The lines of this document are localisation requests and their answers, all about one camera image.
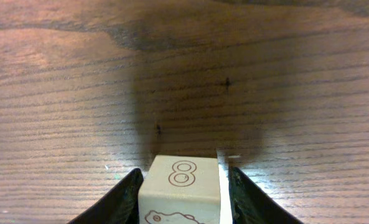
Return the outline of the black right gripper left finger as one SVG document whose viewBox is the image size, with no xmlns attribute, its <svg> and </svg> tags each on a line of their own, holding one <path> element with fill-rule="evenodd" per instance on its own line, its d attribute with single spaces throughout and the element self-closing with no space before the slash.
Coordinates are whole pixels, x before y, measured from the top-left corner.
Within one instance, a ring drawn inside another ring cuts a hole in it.
<svg viewBox="0 0 369 224">
<path fill-rule="evenodd" d="M 106 195 L 68 224 L 139 224 L 138 193 L 144 181 L 133 169 Z"/>
</svg>

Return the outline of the wooden block hourglass print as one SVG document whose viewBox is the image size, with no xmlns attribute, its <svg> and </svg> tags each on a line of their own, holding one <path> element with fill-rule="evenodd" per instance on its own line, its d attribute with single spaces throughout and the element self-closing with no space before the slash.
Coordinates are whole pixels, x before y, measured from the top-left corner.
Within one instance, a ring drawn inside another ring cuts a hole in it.
<svg viewBox="0 0 369 224">
<path fill-rule="evenodd" d="M 231 163 L 241 157 L 239 153 L 228 153 L 223 150 L 216 150 L 219 168 L 220 181 L 220 224 L 232 224 L 231 202 L 229 194 L 228 168 Z"/>
</svg>

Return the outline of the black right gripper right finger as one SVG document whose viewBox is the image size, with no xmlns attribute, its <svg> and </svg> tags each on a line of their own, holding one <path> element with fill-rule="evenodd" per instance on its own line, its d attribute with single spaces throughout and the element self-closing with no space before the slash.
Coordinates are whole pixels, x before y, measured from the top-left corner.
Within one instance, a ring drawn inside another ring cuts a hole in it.
<svg viewBox="0 0 369 224">
<path fill-rule="evenodd" d="M 228 170 L 233 224 L 303 224 L 237 167 Z"/>
</svg>

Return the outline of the wooden block number eight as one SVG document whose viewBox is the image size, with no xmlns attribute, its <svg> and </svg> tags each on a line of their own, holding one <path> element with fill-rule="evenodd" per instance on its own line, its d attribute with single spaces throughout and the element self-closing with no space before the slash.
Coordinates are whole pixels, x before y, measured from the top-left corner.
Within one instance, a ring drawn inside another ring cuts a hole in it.
<svg viewBox="0 0 369 224">
<path fill-rule="evenodd" d="M 155 157 L 138 193 L 143 224 L 219 224 L 218 160 L 207 157 Z"/>
</svg>

